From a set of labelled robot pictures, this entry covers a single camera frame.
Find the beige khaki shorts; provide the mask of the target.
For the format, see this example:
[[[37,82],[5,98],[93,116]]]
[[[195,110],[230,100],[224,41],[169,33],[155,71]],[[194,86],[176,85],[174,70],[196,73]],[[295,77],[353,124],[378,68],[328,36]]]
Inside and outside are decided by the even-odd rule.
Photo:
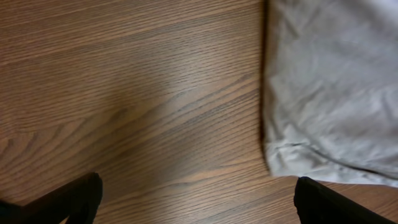
[[[276,177],[397,186],[397,1],[271,1],[265,158]]]

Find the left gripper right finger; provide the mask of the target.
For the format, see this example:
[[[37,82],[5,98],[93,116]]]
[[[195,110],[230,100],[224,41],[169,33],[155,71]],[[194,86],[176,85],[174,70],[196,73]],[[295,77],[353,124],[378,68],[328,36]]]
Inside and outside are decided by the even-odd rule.
[[[301,224],[396,224],[309,177],[298,178],[294,205]]]

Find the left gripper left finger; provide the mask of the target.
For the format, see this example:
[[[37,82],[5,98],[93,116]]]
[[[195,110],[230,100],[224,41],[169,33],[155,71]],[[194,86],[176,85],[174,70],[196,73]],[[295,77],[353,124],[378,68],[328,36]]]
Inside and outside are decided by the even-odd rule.
[[[92,224],[103,196],[103,181],[92,172],[24,206],[1,202],[2,224]]]

